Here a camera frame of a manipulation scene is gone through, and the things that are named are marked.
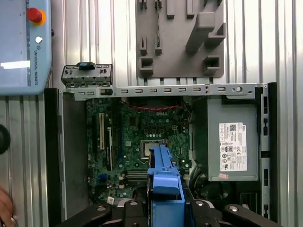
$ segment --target finger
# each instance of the finger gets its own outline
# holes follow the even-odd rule
[[[0,189],[0,201],[6,206],[9,211],[10,216],[13,215],[13,203],[11,202],[9,196]]]
[[[11,215],[9,214],[8,209],[0,201],[0,220],[6,225],[6,227],[14,227],[14,223],[11,220]]]

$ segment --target black knob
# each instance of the black knob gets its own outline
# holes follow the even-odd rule
[[[4,125],[0,124],[0,155],[3,154],[10,146],[10,134]]]

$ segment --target red emergency stop button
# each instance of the red emergency stop button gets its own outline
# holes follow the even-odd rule
[[[43,15],[40,10],[38,10],[36,8],[29,8],[27,10],[27,18],[30,21],[38,24],[38,23],[42,22]]]

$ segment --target motherboard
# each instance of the motherboard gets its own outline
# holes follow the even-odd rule
[[[170,149],[181,177],[188,179],[189,108],[176,98],[88,100],[90,200],[119,202],[146,187],[150,149],[160,144]]]

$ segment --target warning label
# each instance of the warning label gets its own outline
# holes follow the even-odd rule
[[[246,125],[220,123],[220,171],[247,171]]]

